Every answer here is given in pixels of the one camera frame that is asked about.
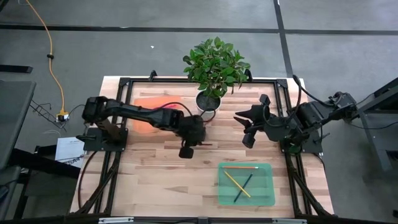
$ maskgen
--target orange cloth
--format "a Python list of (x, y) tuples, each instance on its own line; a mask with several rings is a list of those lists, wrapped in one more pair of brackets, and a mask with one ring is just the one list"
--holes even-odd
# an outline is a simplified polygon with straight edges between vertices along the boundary
[[(141, 106), (147, 109), (156, 109), (166, 103), (169, 102), (180, 102), (181, 97), (179, 96), (160, 96), (160, 97), (151, 97), (151, 98), (139, 98), (134, 100), (134, 106)], [(172, 108), (179, 110), (181, 108), (180, 105), (167, 105), (165, 108)], [(143, 121), (132, 121), (132, 128), (134, 131), (138, 133), (155, 133), (160, 131), (157, 128), (152, 127), (147, 122)]]

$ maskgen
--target black pen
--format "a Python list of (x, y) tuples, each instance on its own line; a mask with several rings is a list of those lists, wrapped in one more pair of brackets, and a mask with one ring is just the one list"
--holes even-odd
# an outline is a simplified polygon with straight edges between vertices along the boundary
[[(245, 188), (245, 186), (247, 186), (247, 184), (249, 183), (249, 180), (250, 180), (250, 178), (251, 178), (252, 176), (253, 176), (253, 173), (250, 174), (249, 178), (247, 179), (247, 181), (246, 181), (246, 182), (244, 183), (244, 185), (242, 186), (243, 189)], [(234, 200), (234, 203), (237, 201), (237, 199), (239, 198), (239, 196), (241, 195), (241, 193), (242, 193), (242, 190), (239, 191), (238, 195), (236, 196), (236, 198), (235, 198), (235, 200)]]

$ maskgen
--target pencil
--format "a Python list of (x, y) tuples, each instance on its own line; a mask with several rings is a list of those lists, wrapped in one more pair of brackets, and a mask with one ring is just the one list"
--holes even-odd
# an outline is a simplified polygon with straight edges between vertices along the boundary
[(259, 167), (223, 166), (226, 169), (258, 169)]
[[(247, 186), (247, 184), (249, 183), (249, 180), (251, 179), (251, 177), (253, 176), (253, 173), (250, 174), (249, 178), (247, 179), (247, 181), (244, 183), (243, 185), (243, 189)], [(239, 196), (241, 196), (242, 190), (239, 191), (238, 195), (236, 196), (234, 203), (237, 201), (237, 199), (239, 198)]]
[(245, 193), (248, 197), (251, 197), (238, 183), (236, 180), (234, 180), (225, 170), (224, 173), (232, 180), (232, 182), (234, 182), (234, 184), (236, 184), (236, 186), (239, 187), (239, 189), (241, 189), (243, 191), (243, 193)]

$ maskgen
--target white paper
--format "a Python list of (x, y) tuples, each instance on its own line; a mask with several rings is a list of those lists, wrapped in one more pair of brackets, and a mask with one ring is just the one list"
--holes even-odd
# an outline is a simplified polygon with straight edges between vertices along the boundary
[(82, 156), (85, 154), (84, 145), (84, 142), (75, 137), (58, 138), (55, 160), (81, 168), (83, 163)]

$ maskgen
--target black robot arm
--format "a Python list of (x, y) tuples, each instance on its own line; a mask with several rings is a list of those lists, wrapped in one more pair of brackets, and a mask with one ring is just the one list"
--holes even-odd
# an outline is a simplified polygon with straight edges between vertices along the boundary
[(101, 130), (101, 136), (77, 136), (78, 139), (88, 142), (98, 142), (98, 138), (106, 141), (106, 144), (120, 144), (126, 142), (127, 134), (109, 122), (108, 117), (121, 116), (123, 118), (136, 119), (151, 124), (155, 128), (164, 131), (172, 131), (182, 138), (182, 147), (179, 156), (190, 159), (193, 156), (191, 146), (200, 145), (205, 140), (206, 128), (203, 119), (199, 115), (184, 117), (180, 110), (170, 108), (147, 109), (141, 106), (127, 105), (122, 102), (108, 99), (104, 96), (90, 97), (87, 99), (82, 118), (86, 123), (97, 125)]
[(357, 110), (356, 102), (349, 93), (337, 92), (329, 100), (302, 103), (288, 110), (288, 116), (278, 117), (269, 111), (271, 103), (267, 95), (261, 95), (261, 105), (252, 105), (248, 111), (237, 112), (234, 117), (244, 125), (243, 144), (252, 148), (257, 131), (264, 131), (271, 141), (281, 141), (282, 148), (297, 151), (305, 147), (306, 152), (322, 152), (317, 129), (332, 120), (345, 119)]

